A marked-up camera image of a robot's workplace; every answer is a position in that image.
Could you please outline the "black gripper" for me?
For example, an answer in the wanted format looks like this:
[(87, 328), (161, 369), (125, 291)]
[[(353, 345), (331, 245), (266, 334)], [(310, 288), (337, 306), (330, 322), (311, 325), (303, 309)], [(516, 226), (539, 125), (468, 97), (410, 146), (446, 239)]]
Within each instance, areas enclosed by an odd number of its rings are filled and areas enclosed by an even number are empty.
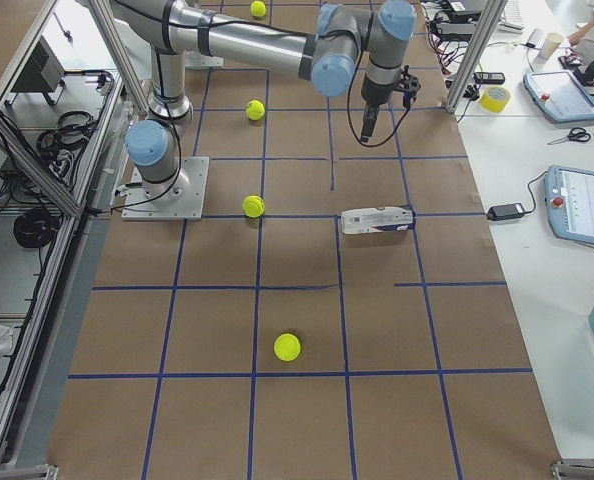
[(420, 80), (412, 75), (407, 67), (396, 70), (392, 79), (377, 80), (366, 72), (362, 82), (361, 96), (366, 105), (362, 116), (361, 141), (369, 141), (374, 133), (379, 115), (379, 107), (389, 102), (393, 92), (403, 94), (402, 104), (410, 109), (420, 90)]

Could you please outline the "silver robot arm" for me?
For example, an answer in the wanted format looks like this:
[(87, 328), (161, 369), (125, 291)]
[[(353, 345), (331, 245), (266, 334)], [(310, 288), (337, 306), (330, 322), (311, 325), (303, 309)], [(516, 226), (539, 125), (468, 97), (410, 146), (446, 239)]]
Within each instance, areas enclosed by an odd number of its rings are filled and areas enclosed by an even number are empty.
[(387, 1), (377, 12), (326, 4), (314, 33), (250, 22), (185, 1), (116, 1), (113, 12), (151, 48), (149, 116), (128, 132), (126, 147), (153, 203), (175, 201), (190, 187), (180, 145), (192, 117), (185, 89), (188, 52), (294, 75), (326, 97), (350, 92), (361, 56), (368, 54), (361, 88), (365, 108), (356, 136), (362, 145), (368, 145), (392, 93), (402, 93), (409, 109), (420, 89), (403, 63), (416, 22), (406, 1)]

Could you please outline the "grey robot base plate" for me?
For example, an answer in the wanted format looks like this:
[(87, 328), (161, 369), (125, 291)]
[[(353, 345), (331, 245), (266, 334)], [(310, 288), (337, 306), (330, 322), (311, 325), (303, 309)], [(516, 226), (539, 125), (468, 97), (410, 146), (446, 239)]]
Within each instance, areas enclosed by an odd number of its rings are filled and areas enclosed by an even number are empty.
[(131, 181), (142, 185), (127, 193), (127, 208), (121, 217), (126, 221), (200, 220), (202, 218), (209, 158), (184, 157), (181, 171), (170, 189), (170, 182), (144, 183), (136, 167)]

